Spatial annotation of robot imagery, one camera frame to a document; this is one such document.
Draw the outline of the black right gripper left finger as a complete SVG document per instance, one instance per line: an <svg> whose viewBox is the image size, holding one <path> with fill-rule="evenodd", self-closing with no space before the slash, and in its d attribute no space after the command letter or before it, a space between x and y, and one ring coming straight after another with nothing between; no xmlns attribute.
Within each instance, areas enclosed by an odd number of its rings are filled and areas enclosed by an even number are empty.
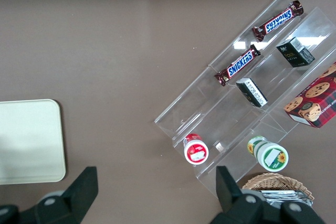
<svg viewBox="0 0 336 224"><path fill-rule="evenodd" d="M2 205L1 223L81 223L97 195L97 168L86 167L60 196L48 196L22 212Z"/></svg>

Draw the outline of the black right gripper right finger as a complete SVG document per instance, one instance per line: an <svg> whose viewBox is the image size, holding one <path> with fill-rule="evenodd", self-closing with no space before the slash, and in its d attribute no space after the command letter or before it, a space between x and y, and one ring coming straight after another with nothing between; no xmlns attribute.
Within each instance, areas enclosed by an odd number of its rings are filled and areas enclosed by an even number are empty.
<svg viewBox="0 0 336 224"><path fill-rule="evenodd" d="M284 202L278 209L256 195L242 193L226 166L216 167L216 193L222 212L211 223L325 223L302 202Z"/></svg>

